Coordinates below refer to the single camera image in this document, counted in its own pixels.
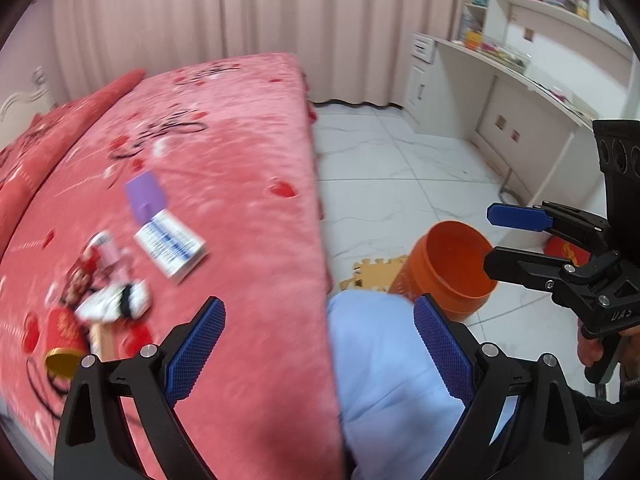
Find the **black handle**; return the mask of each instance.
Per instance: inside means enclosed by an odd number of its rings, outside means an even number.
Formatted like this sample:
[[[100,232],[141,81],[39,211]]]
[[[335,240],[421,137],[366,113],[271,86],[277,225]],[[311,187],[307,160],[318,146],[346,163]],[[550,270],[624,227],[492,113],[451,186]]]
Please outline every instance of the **black handle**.
[[[620,334],[608,335],[602,340],[604,347],[602,359],[592,367],[584,369],[584,376],[591,384],[607,384],[611,380],[625,343],[626,337]]]

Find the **orange trash can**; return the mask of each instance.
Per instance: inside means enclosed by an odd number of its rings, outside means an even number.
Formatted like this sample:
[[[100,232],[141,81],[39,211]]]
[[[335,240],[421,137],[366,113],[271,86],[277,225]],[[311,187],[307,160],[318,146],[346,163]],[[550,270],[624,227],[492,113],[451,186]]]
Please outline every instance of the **orange trash can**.
[[[389,292],[411,301],[428,292],[450,320],[465,320],[497,285],[482,268],[491,249],[489,240],[471,226],[440,222],[418,240]]]

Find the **cabinet door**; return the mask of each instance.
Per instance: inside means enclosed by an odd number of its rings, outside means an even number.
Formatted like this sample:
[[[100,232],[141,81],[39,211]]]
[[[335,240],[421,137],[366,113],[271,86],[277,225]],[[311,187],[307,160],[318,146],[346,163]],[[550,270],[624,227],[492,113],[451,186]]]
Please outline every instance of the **cabinet door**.
[[[412,59],[409,69],[409,79],[404,98],[404,109],[409,112],[416,121],[420,122],[420,105],[426,84],[426,69],[428,65],[418,59]]]

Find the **human hand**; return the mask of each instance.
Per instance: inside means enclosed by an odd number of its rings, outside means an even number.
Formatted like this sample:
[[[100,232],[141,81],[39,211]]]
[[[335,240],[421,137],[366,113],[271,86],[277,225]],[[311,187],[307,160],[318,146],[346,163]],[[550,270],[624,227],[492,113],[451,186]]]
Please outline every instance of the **human hand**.
[[[589,368],[602,359],[604,349],[598,339],[586,339],[582,335],[581,328],[582,322],[578,320],[578,359]],[[620,335],[629,338],[620,362],[625,365],[629,377],[633,378],[631,377],[632,371],[640,367],[640,326],[625,330]]]

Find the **blue gripper pad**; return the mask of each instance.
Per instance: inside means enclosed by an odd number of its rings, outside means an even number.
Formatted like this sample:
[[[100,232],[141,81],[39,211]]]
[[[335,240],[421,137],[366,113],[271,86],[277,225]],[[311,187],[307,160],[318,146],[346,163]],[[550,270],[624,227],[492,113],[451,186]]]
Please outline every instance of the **blue gripper pad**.
[[[217,298],[185,338],[166,372],[164,398],[174,407],[189,397],[204,364],[225,327],[225,305]]]
[[[489,206],[486,219],[492,225],[538,232],[549,229],[554,224],[554,220],[543,209],[498,203]]]
[[[414,323],[449,395],[460,399],[468,408],[476,396],[474,367],[440,314],[424,296],[415,302]]]

